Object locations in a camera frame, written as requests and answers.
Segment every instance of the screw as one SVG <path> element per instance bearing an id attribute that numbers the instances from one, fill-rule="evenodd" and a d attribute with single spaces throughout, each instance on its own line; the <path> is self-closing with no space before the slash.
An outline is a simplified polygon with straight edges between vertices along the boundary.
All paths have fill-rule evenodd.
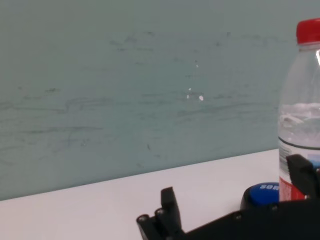
<path id="1" fill-rule="evenodd" d="M 157 211 L 155 211 L 156 215 L 162 215 L 165 213 L 165 210 L 163 210 L 162 208 L 158 209 Z"/>
<path id="2" fill-rule="evenodd" d="M 234 216 L 235 220 L 241 220 L 242 216 L 240 213 L 236 213 L 236 215 Z"/>
<path id="3" fill-rule="evenodd" d="M 147 216 L 146 215 L 142 215 L 142 216 L 140 216 L 139 218 L 138 218 L 138 221 L 139 222 L 144 222 L 145 220 L 147 220 L 148 218 L 147 218 Z"/>
<path id="4" fill-rule="evenodd" d="M 277 205 L 272 205 L 271 206 L 271 210 L 272 211 L 277 211 L 278 210 L 278 206 Z"/>

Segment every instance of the white table surface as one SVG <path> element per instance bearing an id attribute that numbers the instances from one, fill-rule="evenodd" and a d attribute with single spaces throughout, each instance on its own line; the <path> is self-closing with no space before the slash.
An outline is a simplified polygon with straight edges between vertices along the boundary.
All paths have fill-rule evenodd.
<path id="1" fill-rule="evenodd" d="M 173 186 L 187 232 L 239 209 L 243 192 L 278 181 L 269 150 L 0 202 L 1 240 L 141 240 L 136 218 L 153 215 Z"/>

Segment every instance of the blue bottle cap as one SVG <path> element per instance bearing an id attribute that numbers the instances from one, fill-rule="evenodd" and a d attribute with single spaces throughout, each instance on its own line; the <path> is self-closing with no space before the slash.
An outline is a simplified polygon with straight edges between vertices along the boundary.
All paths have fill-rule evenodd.
<path id="1" fill-rule="evenodd" d="M 241 208 L 259 207 L 279 202 L 279 183 L 264 182 L 249 187 L 243 194 Z"/>

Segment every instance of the bottle label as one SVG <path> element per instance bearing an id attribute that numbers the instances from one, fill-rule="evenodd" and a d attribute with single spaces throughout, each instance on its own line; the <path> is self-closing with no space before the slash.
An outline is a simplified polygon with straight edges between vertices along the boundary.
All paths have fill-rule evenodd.
<path id="1" fill-rule="evenodd" d="M 305 195 L 300 192 L 294 185 L 292 185 L 287 156 L 293 154 L 300 154 L 304 158 L 308 159 L 315 167 L 320 167 L 320 148 L 315 147 L 303 147 L 290 144 L 288 142 L 279 139 L 279 200 L 280 201 L 292 201 L 303 200 Z"/>

